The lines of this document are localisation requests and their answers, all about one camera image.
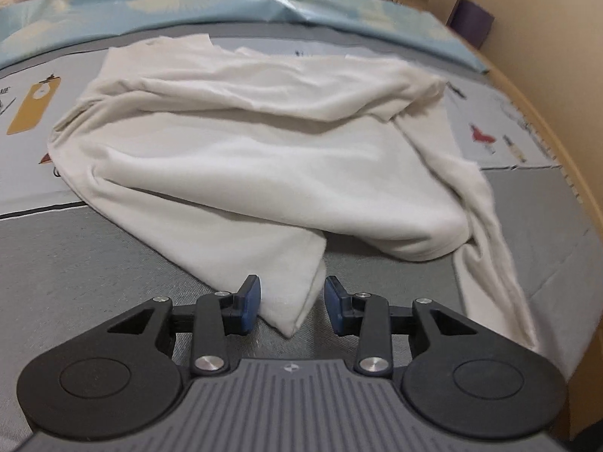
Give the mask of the white long-sleeve shirt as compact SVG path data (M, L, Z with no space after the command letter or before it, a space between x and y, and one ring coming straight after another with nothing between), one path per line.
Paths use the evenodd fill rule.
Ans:
M323 287L326 235L452 255L470 317L530 349L534 320L447 83L392 58L229 51L206 35L105 55L48 153L94 210L219 291L254 273L285 337Z

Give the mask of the grey deer-print bed cover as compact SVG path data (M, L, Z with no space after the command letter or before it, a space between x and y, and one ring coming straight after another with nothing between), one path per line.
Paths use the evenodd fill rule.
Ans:
M48 127L59 119L100 69L105 51L153 37L209 34L221 47L247 47L266 54L393 55L467 81L487 80L462 66L396 44L349 33L285 23L221 23L137 32L73 45L8 66L1 71L1 451L27 435L16 401L16 380L43 351L90 330L153 296L191 303L211 292L203 282L168 262L89 207L79 204L52 173L38 164ZM56 102L33 131L4 130L33 82L64 70ZM571 377L570 424L580 431L602 411L577 403L597 392L602 374L586 377L580 363L602 315L602 244L560 166L488 168L504 236L519 282L530 300L548 358ZM348 290L373 290L392 304L433 296L462 309L452 255L426 263L393 260L355 238L327 235L328 273ZM315 304L291 339L259 320L249 337L229 337L233 356L328 358L350 361L352 337L329 330L324 303Z

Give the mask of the dark purple box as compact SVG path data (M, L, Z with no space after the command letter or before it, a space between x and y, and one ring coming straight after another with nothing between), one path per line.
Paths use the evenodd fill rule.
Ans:
M487 40L495 17L471 0L456 0L447 26L474 48L480 49Z

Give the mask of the wooden bed frame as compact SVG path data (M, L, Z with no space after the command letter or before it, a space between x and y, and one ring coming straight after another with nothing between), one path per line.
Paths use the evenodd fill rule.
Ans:
M444 20L456 0L398 0ZM602 417L602 0L471 0L495 21L481 47L491 80L534 123L561 163L561 198L536 188L558 249L531 305L569 376L560 433Z

